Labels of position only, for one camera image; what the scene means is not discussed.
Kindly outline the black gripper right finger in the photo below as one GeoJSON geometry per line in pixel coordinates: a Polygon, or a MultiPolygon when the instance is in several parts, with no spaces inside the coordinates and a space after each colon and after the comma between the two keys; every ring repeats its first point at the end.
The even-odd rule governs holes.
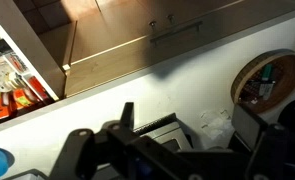
{"type": "Polygon", "coordinates": [[[236,104],[232,126],[251,152],[246,180],[295,180],[295,132],[268,124],[245,105],[236,104]]]}

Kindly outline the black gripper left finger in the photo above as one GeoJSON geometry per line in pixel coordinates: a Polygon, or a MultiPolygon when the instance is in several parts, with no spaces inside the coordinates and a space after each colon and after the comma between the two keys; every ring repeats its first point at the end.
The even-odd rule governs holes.
{"type": "Polygon", "coordinates": [[[121,118],[99,132],[76,129],[68,135],[50,180],[91,180],[103,164],[127,180],[201,180],[191,162],[146,135],[176,121],[170,114],[134,130],[134,104],[127,102],[121,118]]]}

